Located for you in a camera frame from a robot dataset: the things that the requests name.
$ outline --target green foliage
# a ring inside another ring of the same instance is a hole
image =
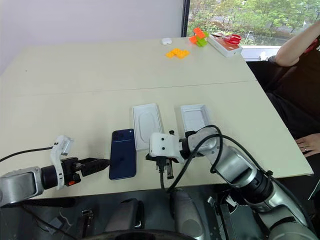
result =
[[[187,36],[194,28],[237,33],[244,45],[281,45],[320,18],[320,0],[191,0]]]

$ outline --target white table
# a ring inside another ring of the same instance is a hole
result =
[[[173,48],[184,59],[167,58]],[[187,38],[163,46],[159,40],[31,47],[1,76],[0,156],[51,146],[58,135],[75,139],[70,157],[109,158],[111,134],[133,128],[132,107],[157,103],[166,133],[183,136],[181,105],[206,104],[222,132],[238,140],[275,177],[312,173],[285,125],[240,55],[225,58],[212,46]],[[137,154],[133,178],[109,180],[109,168],[81,183],[38,198],[95,195],[160,188],[155,163]],[[0,163],[0,175],[51,165],[50,152],[34,152]],[[174,176],[182,165],[174,164]],[[196,158],[179,186],[223,183]],[[172,180],[165,180],[169,186]]]

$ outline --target black cable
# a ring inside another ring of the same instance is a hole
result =
[[[205,126],[205,128],[214,128],[214,129],[216,129],[216,131],[218,132],[218,135],[219,135],[219,152],[218,152],[218,155],[216,156],[214,163],[212,164],[212,166],[210,168],[210,173],[215,174],[216,173],[216,166],[217,166],[218,162],[220,161],[222,151],[224,148],[224,139],[223,139],[222,133],[220,131],[220,128],[218,128],[216,125],[208,125],[208,126]]]
[[[217,131],[219,128],[217,128],[215,125],[211,125],[211,127],[213,128],[216,128]],[[178,176],[176,177],[176,179],[174,180],[174,182],[172,183],[172,185],[168,188],[168,190],[166,191],[167,193],[171,193],[173,191],[173,189],[176,187],[176,185],[178,184],[178,182],[180,181],[180,179],[182,178],[182,176],[184,175],[184,173],[186,172],[191,160],[194,158],[194,156],[196,155],[197,151],[199,150],[199,148],[201,147],[201,145],[207,141],[208,139],[211,139],[211,138],[215,138],[215,137],[222,137],[224,139],[228,139],[229,141],[233,142],[234,144],[236,144],[249,158],[250,160],[254,163],[254,165],[264,174],[266,175],[268,178],[270,178],[271,180],[273,180],[292,200],[293,202],[300,208],[308,226],[309,226],[309,229],[314,233],[316,234],[316,231],[315,231],[315,228],[310,220],[310,217],[309,215],[307,214],[306,210],[304,209],[304,207],[302,206],[302,204],[300,203],[300,201],[297,199],[297,197],[287,188],[285,187],[282,183],[280,183],[277,179],[275,179],[272,174],[273,172],[272,171],[265,171],[261,166],[260,164],[256,161],[256,159],[250,154],[250,152],[248,152],[248,150],[242,146],[239,142],[237,142],[236,140],[234,140],[232,137],[229,137],[227,135],[223,135],[223,134],[212,134],[212,135],[209,135],[207,137],[205,137],[204,139],[202,139],[198,144],[197,146],[194,148],[194,150],[192,151],[191,155],[189,156],[189,158],[187,159],[187,161],[185,162],[184,166],[182,167],[180,173],[178,174]]]
[[[40,217],[38,217],[33,211],[25,208],[23,205],[21,205],[21,208],[22,210],[24,210],[26,213],[30,214],[31,216],[33,216],[37,221],[39,221],[40,223],[46,225],[47,227],[49,228],[52,228],[60,233],[62,233],[63,235],[66,235],[67,237],[71,238],[71,239],[74,239],[74,240],[77,240],[74,236],[71,236],[69,233],[55,227],[55,226],[52,226],[50,223],[47,223],[46,221],[42,220]]]
[[[164,183],[164,172],[163,171],[160,172],[160,185],[161,185],[162,190],[166,190],[165,183]]]
[[[176,179],[174,180],[174,182],[171,184],[171,186],[168,188],[168,190],[166,191],[168,194],[171,193],[173,191],[173,189],[176,187],[176,185],[178,184],[178,182],[180,181],[180,179],[182,178],[182,176],[185,174],[190,162],[192,161],[192,159],[195,157],[195,155],[197,154],[199,148],[202,146],[202,144],[204,144],[205,141],[218,137],[219,134],[212,134],[209,136],[206,136],[204,139],[202,139],[194,148],[194,150],[192,151],[192,153],[190,154],[190,156],[188,157],[188,159],[185,161],[185,164],[183,165],[181,171],[179,172],[178,176],[176,177]]]
[[[44,232],[47,232],[47,233],[49,232],[49,230],[42,228],[42,226],[39,225],[38,221],[34,217],[32,217],[32,219],[33,219],[33,221],[35,222],[35,224],[37,225],[38,228],[40,228]]]
[[[44,151],[44,150],[50,150],[52,149],[53,146],[50,146],[50,147],[44,147],[44,148],[36,148],[36,149],[30,149],[30,150],[25,150],[25,151],[18,151],[16,153],[12,153],[8,156],[5,156],[4,158],[1,158],[0,159],[0,163],[8,158],[11,158],[13,156],[16,156],[16,155],[19,155],[19,154],[25,154],[25,153],[31,153],[31,152],[36,152],[36,151]]]
[[[277,179],[275,179],[272,174],[272,171],[265,171],[260,165],[259,163],[256,161],[256,159],[245,149],[244,146],[242,146],[239,142],[237,142],[236,140],[234,140],[233,138],[226,136],[226,135],[222,135],[223,138],[230,140],[231,142],[233,142],[234,144],[236,144],[249,158],[250,160],[254,163],[254,165],[264,174],[266,175],[268,178],[270,178],[272,181],[274,181],[284,192],[285,194],[287,194],[292,200],[293,202],[300,208],[300,211],[302,212],[308,226],[309,229],[316,234],[315,228],[310,220],[310,217],[308,215],[308,213],[306,212],[305,208],[302,206],[302,204],[300,203],[300,201],[297,199],[297,197],[286,187],[284,186],[282,183],[280,183]]]

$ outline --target smartphone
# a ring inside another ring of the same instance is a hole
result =
[[[132,178],[137,173],[135,133],[133,129],[112,133],[109,178]]]

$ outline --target lego brick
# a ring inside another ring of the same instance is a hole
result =
[[[198,43],[199,43],[202,47],[204,47],[205,45],[207,45],[207,41],[206,41],[204,38],[198,40]]]
[[[199,38],[201,38],[201,39],[203,39],[203,38],[206,37],[206,35],[204,34],[204,32],[203,32],[199,27],[195,28],[195,29],[193,30],[193,32],[194,32]]]
[[[184,53],[185,56],[188,56],[190,54],[190,52],[187,51],[187,50],[183,50],[183,53]]]
[[[183,53],[180,53],[178,55],[176,55],[179,59],[183,59],[186,55],[184,55]]]
[[[181,51],[179,48],[174,48],[171,52],[177,55],[179,51]]]
[[[166,53],[165,55],[166,55],[168,58],[172,58],[172,57],[175,56],[175,54],[174,54],[172,51]]]
[[[197,36],[192,36],[189,38],[190,42],[193,43],[193,44],[196,44],[197,42]]]
[[[177,52],[177,55],[181,55],[181,54],[184,54],[184,53],[182,52],[181,49],[179,49],[179,51]]]

